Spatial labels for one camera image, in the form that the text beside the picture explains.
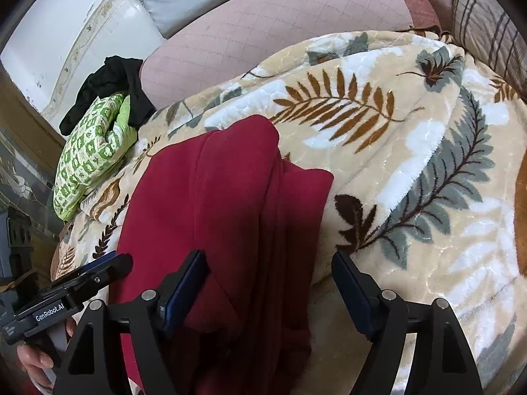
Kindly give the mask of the person's left hand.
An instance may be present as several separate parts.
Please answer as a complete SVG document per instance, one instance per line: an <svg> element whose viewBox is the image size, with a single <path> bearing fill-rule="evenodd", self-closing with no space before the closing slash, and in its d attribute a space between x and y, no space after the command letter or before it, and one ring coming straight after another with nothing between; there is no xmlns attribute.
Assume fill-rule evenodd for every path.
<svg viewBox="0 0 527 395"><path fill-rule="evenodd" d="M54 340L59 342L58 349L60 352L67 350L76 327L76 321L70 317L60 324L58 331L54 332ZM54 390L54 382L49 379L47 373L49 370L53 370L54 361L52 358L39 347L25 342L17 347L17 356L33 385L42 394L51 394Z"/></svg>

